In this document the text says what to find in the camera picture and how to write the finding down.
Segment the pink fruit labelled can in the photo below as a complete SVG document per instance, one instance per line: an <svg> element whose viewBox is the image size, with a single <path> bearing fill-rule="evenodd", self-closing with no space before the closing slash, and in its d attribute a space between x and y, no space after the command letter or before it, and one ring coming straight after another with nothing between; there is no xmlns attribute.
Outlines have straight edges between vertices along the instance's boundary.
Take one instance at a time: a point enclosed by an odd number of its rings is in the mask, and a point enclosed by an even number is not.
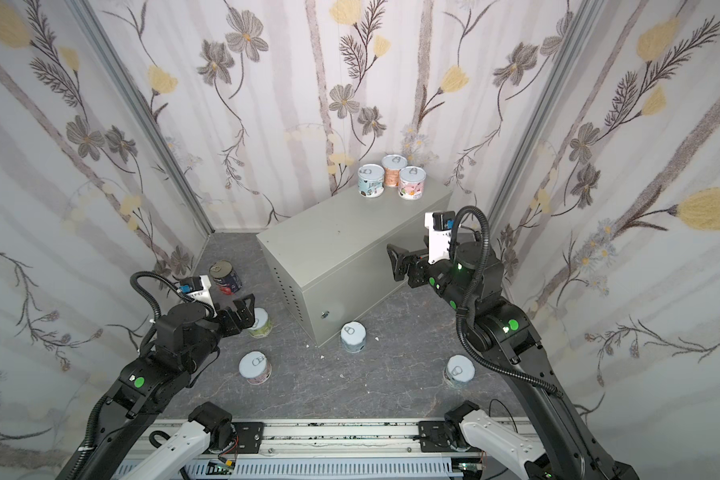
<svg viewBox="0 0 720 480"><path fill-rule="evenodd" d="M406 166L401 169L398 178L398 195L404 200L420 199L426 178L426 171L421 167Z"/></svg>

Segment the teal labelled white-lid can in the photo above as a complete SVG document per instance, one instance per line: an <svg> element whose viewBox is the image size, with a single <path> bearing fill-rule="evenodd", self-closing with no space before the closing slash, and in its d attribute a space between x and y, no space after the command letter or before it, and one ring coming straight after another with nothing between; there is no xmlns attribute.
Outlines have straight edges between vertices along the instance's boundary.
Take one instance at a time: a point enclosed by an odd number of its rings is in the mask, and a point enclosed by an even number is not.
<svg viewBox="0 0 720 480"><path fill-rule="evenodd" d="M376 198L384 192L385 170L378 164L361 165L357 172L358 191L366 198Z"/></svg>

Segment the orange labelled can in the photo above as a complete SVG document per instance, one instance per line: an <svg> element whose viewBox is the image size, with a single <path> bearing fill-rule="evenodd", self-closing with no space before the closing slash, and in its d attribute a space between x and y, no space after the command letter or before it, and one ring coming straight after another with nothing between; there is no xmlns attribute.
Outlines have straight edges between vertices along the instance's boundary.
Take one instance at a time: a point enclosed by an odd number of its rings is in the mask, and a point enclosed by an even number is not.
<svg viewBox="0 0 720 480"><path fill-rule="evenodd" d="M384 186L396 188L399 184L400 173L407 165L408 160L402 155L385 155L381 160L381 166L384 169Z"/></svg>

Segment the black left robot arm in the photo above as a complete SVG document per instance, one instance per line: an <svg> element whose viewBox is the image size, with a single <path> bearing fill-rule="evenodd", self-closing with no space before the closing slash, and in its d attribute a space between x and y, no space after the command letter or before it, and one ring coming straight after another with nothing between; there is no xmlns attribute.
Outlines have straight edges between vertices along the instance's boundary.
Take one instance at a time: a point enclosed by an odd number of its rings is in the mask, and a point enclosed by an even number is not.
<svg viewBox="0 0 720 480"><path fill-rule="evenodd" d="M194 386L220 353L222 339L255 323L249 294L209 318L208 305L181 303L160 316L145 351L128 363L95 403L83 440L62 468L60 479L109 479L139 437L180 391Z"/></svg>

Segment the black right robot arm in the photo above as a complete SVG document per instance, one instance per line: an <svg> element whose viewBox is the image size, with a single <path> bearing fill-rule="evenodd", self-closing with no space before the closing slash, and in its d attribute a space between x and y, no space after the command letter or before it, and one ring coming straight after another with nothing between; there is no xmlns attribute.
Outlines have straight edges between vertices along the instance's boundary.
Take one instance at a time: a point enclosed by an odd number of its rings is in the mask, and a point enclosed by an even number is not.
<svg viewBox="0 0 720 480"><path fill-rule="evenodd" d="M472 361L500 374L537 435L530 440L466 401L447 412L439 432L422 438L456 451L478 449L521 479L635 479L594 437L558 381L540 334L502 295L504 266L479 242L430 262L425 250L388 245L393 277L428 285L456 313L456 335Z"/></svg>

